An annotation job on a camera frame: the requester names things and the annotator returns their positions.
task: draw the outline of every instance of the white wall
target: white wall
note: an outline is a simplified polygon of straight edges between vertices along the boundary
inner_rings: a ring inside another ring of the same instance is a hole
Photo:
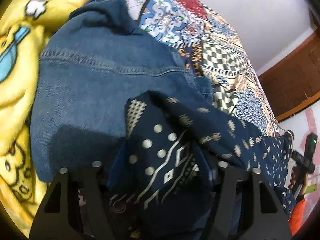
[[[313,33],[304,0],[200,1],[236,29],[257,75],[275,65]]]

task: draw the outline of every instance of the blue printed cloth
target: blue printed cloth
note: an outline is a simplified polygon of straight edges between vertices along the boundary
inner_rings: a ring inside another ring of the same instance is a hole
[[[225,114],[201,94],[189,98],[145,92],[126,105],[127,142],[109,173],[115,193],[135,193],[155,237],[204,228],[213,195],[204,151],[235,168],[260,168],[288,218],[295,205],[284,188],[292,143],[263,136],[250,122]]]

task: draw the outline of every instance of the denim jacket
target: denim jacket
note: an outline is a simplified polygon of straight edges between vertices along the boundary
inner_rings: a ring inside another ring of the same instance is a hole
[[[209,79],[194,77],[176,49],[141,30],[125,0],[89,0],[40,56],[30,127],[39,179],[96,160],[107,170],[126,135],[127,100],[147,90],[189,98],[186,87],[212,102]]]

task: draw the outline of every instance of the patterned bedspread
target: patterned bedspread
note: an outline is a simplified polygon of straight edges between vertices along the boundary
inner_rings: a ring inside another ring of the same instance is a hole
[[[208,76],[213,106],[255,124],[263,135],[278,127],[235,29],[198,0],[126,0],[129,14],[161,43],[177,48],[185,66]]]

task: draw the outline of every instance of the cartoon print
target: cartoon print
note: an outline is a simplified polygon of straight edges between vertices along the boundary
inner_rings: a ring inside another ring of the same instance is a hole
[[[34,20],[38,19],[40,15],[44,14],[47,10],[45,4],[48,1],[45,0],[31,0],[27,3],[25,8],[25,15],[33,17]]]
[[[6,155],[0,157],[0,165],[4,165],[1,176],[19,201],[28,200],[32,195],[31,168],[27,165],[30,161],[26,158],[25,151],[17,142],[13,143]]]
[[[15,25],[16,31],[7,31],[7,34],[0,37],[0,82],[11,72],[17,60],[17,46],[30,32],[25,26]]]

